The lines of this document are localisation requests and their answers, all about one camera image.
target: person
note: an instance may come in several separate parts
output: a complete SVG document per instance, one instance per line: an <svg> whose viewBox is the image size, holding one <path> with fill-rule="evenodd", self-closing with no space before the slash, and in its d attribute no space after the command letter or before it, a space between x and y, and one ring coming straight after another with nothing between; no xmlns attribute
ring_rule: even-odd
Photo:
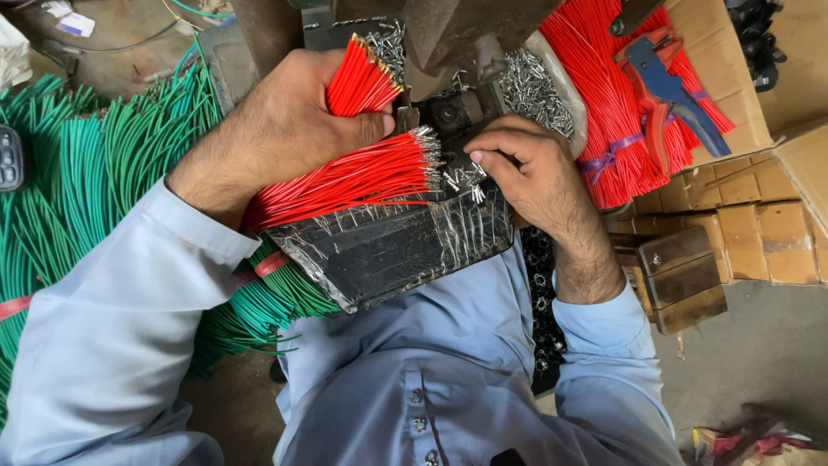
<svg viewBox="0 0 828 466"><path fill-rule="evenodd" d="M251 197L388 135L390 109L328 114L342 51L293 51L117 228L31 301L0 463L223 464L176 399L203 309L258 246ZM275 464L682 464L647 319L566 141L514 115L465 147L556 242L569 352L559 417L538 411L519 235L505 253L354 317L295 321ZM519 164L503 154L512 155Z"/></svg>

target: plastic tie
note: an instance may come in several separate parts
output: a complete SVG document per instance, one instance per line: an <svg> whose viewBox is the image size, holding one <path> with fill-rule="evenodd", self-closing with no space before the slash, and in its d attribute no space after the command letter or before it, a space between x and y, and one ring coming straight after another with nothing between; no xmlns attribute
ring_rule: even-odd
<svg viewBox="0 0 828 466"><path fill-rule="evenodd" d="M277 271L279 267L282 267L284 264L287 264L290 261L291 258L288 257L287 254L278 250L273 254L269 255L268 257L264 258L262 262L259 262L259 265L257 265L255 269L256 275L264 277L265 275L272 274L273 272Z"/></svg>
<svg viewBox="0 0 828 466"><path fill-rule="evenodd" d="M236 283L236 289L242 288L244 285L255 281L258 279L258 275L254 274L252 270L240 270L236 272L235 277L238 279L238 283Z"/></svg>
<svg viewBox="0 0 828 466"><path fill-rule="evenodd" d="M667 118L664 120L664 126L667 126L670 123L676 121L676 114L670 113ZM644 115L641 119L642 126L647 121L647 116ZM601 176L601 173L607 167L614 167L615 166L615 153L619 150L629 147L638 141L644 139L644 132L639 131L635 134L631 134L625 138L621 138L618 141L614 141L609 143L609 151L604 151L603 157L593 158L591 160L585 160L583 162L578 162L578 169L581 173L587 172L595 172L595 175L592 176L590 179L590 186L594 185L598 182L598 177Z"/></svg>
<svg viewBox="0 0 828 466"><path fill-rule="evenodd" d="M0 303L0 322L10 318L24 309L28 309L32 296L34 296L34 294L23 296L22 298L10 299L5 303Z"/></svg>

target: paper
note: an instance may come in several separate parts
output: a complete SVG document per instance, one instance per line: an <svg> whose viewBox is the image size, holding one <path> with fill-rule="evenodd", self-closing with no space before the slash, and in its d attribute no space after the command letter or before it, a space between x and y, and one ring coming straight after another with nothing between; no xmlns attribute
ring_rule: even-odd
<svg viewBox="0 0 828 466"><path fill-rule="evenodd" d="M72 7L65 0L52 0L44 3L43 6L47 8L47 13L58 19L72 14Z"/></svg>
<svg viewBox="0 0 828 466"><path fill-rule="evenodd" d="M56 27L75 36L89 37L92 35L92 30L95 29L95 20L73 12L69 16L61 18Z"/></svg>

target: man's left hand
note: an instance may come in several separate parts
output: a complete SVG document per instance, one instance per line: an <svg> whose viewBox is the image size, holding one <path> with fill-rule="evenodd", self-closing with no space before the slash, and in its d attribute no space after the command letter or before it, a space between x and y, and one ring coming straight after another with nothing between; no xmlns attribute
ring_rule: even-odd
<svg viewBox="0 0 828 466"><path fill-rule="evenodd" d="M294 50L166 179L183 201L237 230L250 199L394 129L390 105L353 118L328 113L325 88L344 51Z"/></svg>

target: floor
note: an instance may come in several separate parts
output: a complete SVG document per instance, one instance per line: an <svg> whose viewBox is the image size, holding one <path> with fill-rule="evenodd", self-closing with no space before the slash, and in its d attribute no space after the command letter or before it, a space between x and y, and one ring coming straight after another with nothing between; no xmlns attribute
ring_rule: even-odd
<svg viewBox="0 0 828 466"><path fill-rule="evenodd" d="M140 41L172 21L161 0L87 0L76 2L76 8L98 22L89 39L54 30L54 19L36 12L18 21L89 48ZM182 16L208 26L196 15ZM84 55L78 78L108 97L130 95L142 89L147 76L175 66L191 43L187 35L168 32L133 51ZM729 311L684 332L683 361L676 357L676 336L655 336L663 399L679 445L691 442L694 426L738 424L746 401L769 403L826 434L816 421L828 419L828 289L751 281L726 288ZM213 435L224 447L227 464L272 463L284 423L274 402L282 386L267 376L271 361L253 353L226 357L212 381L182 384L181 397L195 407L189 427ZM540 404L544 411L554 410L551 397Z"/></svg>

